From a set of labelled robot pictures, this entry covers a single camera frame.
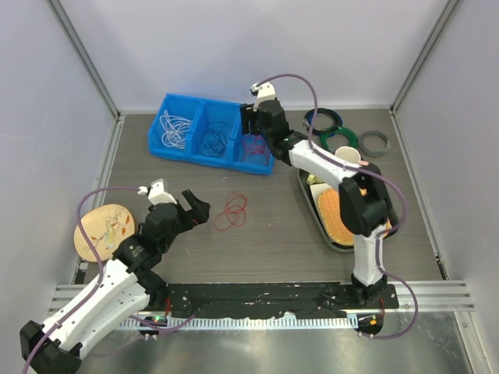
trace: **round plate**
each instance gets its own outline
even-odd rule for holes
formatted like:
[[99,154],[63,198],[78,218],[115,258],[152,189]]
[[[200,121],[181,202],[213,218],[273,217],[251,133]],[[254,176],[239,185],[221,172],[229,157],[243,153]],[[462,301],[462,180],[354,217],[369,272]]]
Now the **round plate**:
[[[132,214],[124,206],[117,204],[100,206],[85,214],[81,221],[102,261],[110,259],[119,243],[135,233]],[[82,259],[97,262],[78,226],[75,229],[74,242]]]

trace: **wooden table surface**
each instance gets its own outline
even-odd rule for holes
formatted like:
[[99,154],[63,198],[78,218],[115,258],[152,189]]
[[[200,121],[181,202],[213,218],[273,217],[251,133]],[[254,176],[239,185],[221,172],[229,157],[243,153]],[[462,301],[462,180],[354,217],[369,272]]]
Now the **wooden table surface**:
[[[384,243],[385,267],[411,281],[441,279],[409,173],[398,145],[388,110],[339,111],[344,126],[360,134],[377,129],[391,142],[388,154],[377,159],[381,172],[404,191],[409,218],[394,237]],[[287,118],[301,129],[303,111],[289,111]],[[276,161],[272,175],[209,168],[197,164],[152,157],[147,149],[147,130],[153,115],[127,115],[112,168],[109,185],[149,185],[164,178],[168,191],[180,198],[191,189],[211,204],[211,219],[181,234],[154,271],[167,282],[268,282],[346,281],[354,266],[353,254],[329,249],[313,221],[296,178],[296,170]],[[318,127],[325,121],[321,118]],[[330,139],[332,147],[345,145],[340,136]],[[246,223],[240,228],[217,231],[213,217],[223,211],[225,197],[240,192],[248,198]],[[390,191],[397,212],[400,202]],[[105,203],[131,210],[136,222],[147,215],[148,200],[131,192],[109,192]],[[97,273],[89,265],[85,281]]]

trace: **black mounting plate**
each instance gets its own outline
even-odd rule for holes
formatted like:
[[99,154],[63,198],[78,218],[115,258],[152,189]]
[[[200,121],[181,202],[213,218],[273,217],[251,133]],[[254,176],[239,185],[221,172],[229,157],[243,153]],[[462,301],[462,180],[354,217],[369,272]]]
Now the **black mounting plate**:
[[[353,286],[340,282],[169,284],[172,316],[187,318],[282,317],[290,311],[298,319],[345,317],[345,310],[380,309],[379,299],[367,305],[354,300]],[[398,308],[395,286],[381,292],[385,309]]]

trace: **white cable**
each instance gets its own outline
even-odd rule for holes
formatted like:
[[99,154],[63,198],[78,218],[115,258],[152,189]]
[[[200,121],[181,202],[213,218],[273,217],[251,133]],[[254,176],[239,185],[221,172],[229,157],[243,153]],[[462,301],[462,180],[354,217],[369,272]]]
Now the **white cable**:
[[186,148],[186,134],[189,132],[191,120],[178,115],[170,115],[168,111],[159,118],[161,126],[165,133],[161,137],[164,146]]

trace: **white cup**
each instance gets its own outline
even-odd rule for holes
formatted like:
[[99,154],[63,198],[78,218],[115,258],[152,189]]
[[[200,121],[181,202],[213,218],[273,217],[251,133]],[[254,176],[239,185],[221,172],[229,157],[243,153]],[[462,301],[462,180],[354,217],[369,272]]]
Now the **white cup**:
[[358,164],[361,160],[360,153],[355,148],[350,146],[340,146],[334,155],[337,158],[341,158],[344,161],[350,162],[352,164]]

